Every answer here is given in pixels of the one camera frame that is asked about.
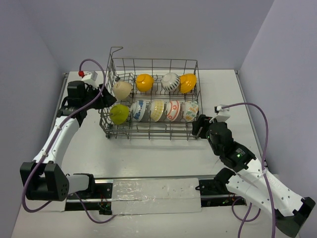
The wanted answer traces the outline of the white green leaf bowl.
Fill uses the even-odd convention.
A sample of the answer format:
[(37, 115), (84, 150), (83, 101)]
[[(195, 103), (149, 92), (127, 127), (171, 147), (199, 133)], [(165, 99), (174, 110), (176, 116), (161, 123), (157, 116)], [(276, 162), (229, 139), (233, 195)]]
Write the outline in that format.
[(192, 122), (197, 116), (199, 105), (196, 100), (186, 101), (181, 104), (180, 114), (186, 122)]

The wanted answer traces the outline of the blue floral ceramic bowl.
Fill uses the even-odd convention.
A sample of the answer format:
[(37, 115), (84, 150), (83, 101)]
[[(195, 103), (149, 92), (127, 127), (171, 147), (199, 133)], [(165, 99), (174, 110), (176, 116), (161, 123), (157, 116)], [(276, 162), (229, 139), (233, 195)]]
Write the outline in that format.
[(131, 105), (131, 116), (137, 121), (141, 121), (146, 110), (146, 101), (137, 100)]

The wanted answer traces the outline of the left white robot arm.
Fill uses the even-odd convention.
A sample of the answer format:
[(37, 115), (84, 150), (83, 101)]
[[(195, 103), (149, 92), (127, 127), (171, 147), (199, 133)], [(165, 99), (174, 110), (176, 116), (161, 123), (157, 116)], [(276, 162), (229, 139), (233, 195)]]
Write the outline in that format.
[(63, 201), (75, 192), (87, 198), (96, 194), (97, 185), (92, 174), (79, 173), (68, 177), (62, 171), (61, 164), (87, 111), (109, 108), (116, 98), (103, 84), (93, 88), (84, 81), (70, 82), (67, 93), (45, 145), (31, 162), (24, 162), (20, 167), (24, 200)]

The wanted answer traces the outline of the lime green plastic bowl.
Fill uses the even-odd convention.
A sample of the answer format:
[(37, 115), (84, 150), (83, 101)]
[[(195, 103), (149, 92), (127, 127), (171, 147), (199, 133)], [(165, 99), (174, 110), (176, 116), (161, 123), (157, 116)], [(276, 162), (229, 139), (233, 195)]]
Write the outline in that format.
[(129, 108), (125, 105), (117, 104), (110, 109), (109, 114), (111, 121), (116, 125), (120, 125), (127, 120)]

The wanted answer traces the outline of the small orange plastic bowl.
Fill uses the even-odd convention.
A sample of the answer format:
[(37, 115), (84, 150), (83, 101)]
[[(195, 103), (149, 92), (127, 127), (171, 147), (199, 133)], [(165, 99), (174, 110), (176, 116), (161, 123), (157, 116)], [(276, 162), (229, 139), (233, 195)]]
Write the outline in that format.
[(140, 92), (151, 90), (154, 83), (154, 78), (149, 74), (140, 74), (136, 78), (136, 87)]

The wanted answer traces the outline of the red patterned white bowl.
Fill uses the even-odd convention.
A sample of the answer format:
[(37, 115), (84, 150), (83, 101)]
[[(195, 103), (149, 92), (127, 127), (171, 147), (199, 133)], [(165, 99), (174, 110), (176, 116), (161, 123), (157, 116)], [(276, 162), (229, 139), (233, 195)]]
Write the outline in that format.
[(165, 114), (169, 121), (175, 121), (180, 113), (180, 102), (178, 100), (169, 101), (166, 104)]

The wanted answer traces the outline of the pale yellow flower bowl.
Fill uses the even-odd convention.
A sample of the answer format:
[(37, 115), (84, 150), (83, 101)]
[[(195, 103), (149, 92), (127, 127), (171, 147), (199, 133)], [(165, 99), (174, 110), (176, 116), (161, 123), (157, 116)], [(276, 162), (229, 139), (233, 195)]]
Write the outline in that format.
[(151, 120), (157, 122), (160, 120), (164, 112), (164, 101), (163, 100), (154, 100), (148, 106), (148, 112)]

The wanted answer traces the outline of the large orange plastic bowl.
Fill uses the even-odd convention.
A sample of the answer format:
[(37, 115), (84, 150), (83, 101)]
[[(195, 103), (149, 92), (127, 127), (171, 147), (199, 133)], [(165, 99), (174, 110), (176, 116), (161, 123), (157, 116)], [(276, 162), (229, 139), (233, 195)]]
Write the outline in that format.
[(196, 75), (192, 73), (184, 74), (180, 76), (180, 92), (186, 94), (194, 89), (197, 83)]

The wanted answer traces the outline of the white striped ceramic bowl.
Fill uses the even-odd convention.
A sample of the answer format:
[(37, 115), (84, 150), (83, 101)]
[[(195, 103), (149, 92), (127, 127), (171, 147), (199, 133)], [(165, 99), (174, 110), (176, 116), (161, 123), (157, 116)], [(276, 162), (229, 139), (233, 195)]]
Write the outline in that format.
[(164, 91), (175, 91), (180, 85), (180, 77), (173, 72), (167, 73), (162, 77), (161, 84)]

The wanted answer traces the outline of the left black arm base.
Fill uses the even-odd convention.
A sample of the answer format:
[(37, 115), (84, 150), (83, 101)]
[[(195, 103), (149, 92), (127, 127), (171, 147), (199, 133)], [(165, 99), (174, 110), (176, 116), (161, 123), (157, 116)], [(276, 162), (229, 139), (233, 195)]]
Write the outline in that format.
[[(98, 211), (99, 215), (113, 215), (111, 209), (113, 180), (96, 179), (93, 191), (78, 191), (87, 211)], [(65, 211), (85, 211), (75, 194), (68, 195)]]

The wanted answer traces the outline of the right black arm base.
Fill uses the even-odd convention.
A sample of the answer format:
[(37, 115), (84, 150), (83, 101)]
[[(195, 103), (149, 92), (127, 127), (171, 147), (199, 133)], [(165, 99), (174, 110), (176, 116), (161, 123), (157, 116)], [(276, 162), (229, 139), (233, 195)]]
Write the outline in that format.
[(245, 200), (234, 193), (230, 193), (223, 187), (217, 176), (198, 178), (199, 185), (195, 190), (200, 192), (202, 207), (223, 207), (235, 205), (246, 205)]

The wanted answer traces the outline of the tan ceramic bowl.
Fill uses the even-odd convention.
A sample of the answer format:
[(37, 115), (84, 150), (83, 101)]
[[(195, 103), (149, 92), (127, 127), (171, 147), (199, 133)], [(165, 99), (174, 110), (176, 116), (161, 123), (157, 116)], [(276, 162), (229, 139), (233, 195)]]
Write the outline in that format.
[(130, 95), (132, 89), (133, 89), (133, 86), (128, 82), (124, 82), (124, 81), (117, 82), (113, 86), (113, 93), (115, 98), (118, 101), (121, 101), (126, 99)]

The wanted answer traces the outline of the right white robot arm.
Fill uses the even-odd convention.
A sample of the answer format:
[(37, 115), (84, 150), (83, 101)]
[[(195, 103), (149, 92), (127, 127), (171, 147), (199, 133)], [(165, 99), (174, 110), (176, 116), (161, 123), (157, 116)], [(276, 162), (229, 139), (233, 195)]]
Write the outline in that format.
[(275, 218), (276, 227), (294, 238), (315, 206), (284, 185), (246, 146), (234, 141), (227, 123), (200, 115), (192, 123), (192, 134), (207, 139), (212, 151), (225, 165), (215, 176), (217, 192), (235, 193)]

